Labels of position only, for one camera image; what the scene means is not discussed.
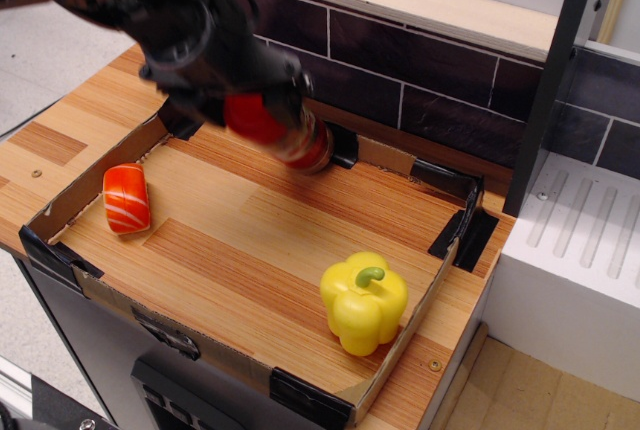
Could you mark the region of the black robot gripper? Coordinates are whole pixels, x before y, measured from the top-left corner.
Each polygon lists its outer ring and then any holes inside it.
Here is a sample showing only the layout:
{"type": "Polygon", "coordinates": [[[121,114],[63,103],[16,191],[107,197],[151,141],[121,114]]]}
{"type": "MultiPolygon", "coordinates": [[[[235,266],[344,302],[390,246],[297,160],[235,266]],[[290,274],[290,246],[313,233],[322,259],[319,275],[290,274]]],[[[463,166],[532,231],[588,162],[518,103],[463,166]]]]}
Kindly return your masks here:
{"type": "Polygon", "coordinates": [[[311,91],[299,59],[253,34],[253,0],[119,0],[119,27],[143,50],[144,78],[198,123],[224,128],[223,98],[259,93],[267,133],[307,131],[311,91]]]}

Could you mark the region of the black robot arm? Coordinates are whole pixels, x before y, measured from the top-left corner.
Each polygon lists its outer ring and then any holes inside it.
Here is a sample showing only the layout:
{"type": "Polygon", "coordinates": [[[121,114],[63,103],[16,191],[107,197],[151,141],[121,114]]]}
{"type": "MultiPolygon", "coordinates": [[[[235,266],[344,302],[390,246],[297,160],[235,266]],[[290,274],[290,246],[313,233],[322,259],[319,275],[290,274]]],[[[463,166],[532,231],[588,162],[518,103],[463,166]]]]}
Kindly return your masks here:
{"type": "Polygon", "coordinates": [[[287,128],[303,121],[309,79],[295,56],[255,37],[253,0],[1,0],[1,6],[48,1],[133,38],[145,57],[141,78],[194,121],[221,123],[224,99],[248,94],[261,95],[287,128]]]}

